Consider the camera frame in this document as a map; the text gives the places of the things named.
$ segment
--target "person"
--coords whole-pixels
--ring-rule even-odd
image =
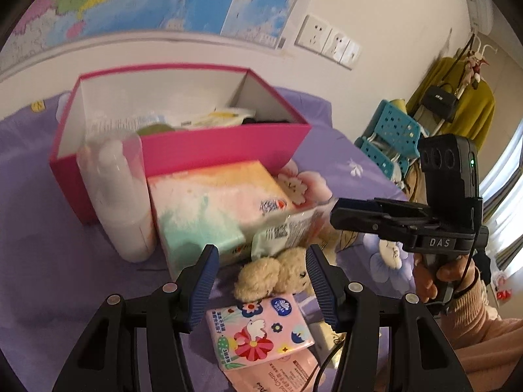
[[[444,282],[461,280],[467,257],[441,267],[436,277]],[[423,302],[434,299],[438,289],[414,255],[416,293]],[[491,392],[503,386],[523,355],[523,320],[502,320],[488,305],[479,270],[471,261],[464,281],[456,290],[448,314],[441,316],[440,327],[461,362],[474,392]]]

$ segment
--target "pastel tissue pack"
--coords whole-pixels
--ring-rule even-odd
[[[207,311],[223,371],[278,360],[314,344],[292,294]]]
[[[193,265],[205,245],[221,265],[250,256],[254,234],[295,210],[258,161],[183,171],[148,179],[171,277]]]

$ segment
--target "light switch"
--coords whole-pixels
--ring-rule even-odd
[[[330,31],[325,47],[323,47],[322,54],[339,63],[348,44],[349,37],[343,32],[333,28],[333,30]]]
[[[327,42],[331,29],[332,28],[327,22],[324,22],[313,15],[308,15],[296,38],[296,45],[316,53],[321,53],[325,43]]]
[[[361,53],[362,46],[360,46],[356,41],[350,40],[339,64],[345,66],[346,68],[354,69]]]

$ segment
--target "hand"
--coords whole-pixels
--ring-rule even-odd
[[[468,256],[460,256],[456,261],[449,262],[440,267],[436,273],[437,279],[445,283],[461,280],[468,258]],[[414,269],[412,274],[414,276],[414,282],[416,283],[416,293],[423,303],[428,302],[429,299],[435,299],[436,296],[438,296],[438,288],[434,284],[434,277],[430,271],[428,271],[427,267],[423,265],[423,256],[419,253],[414,254]],[[456,292],[461,292],[472,285],[475,276],[474,261],[470,261],[466,276],[459,288],[456,289]]]

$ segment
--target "hanging clothes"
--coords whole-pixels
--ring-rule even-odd
[[[444,57],[432,67],[416,92],[407,103],[407,111],[413,116],[419,107],[422,97],[430,86],[439,85],[443,76],[454,63],[453,57]],[[464,61],[459,61],[445,79],[442,88],[454,93],[459,85],[459,80],[464,69]],[[479,83],[478,89],[468,86],[458,101],[456,116],[452,124],[445,122],[440,134],[456,134],[474,141],[480,150],[485,142],[492,119],[494,118],[495,100],[492,90],[485,81]]]

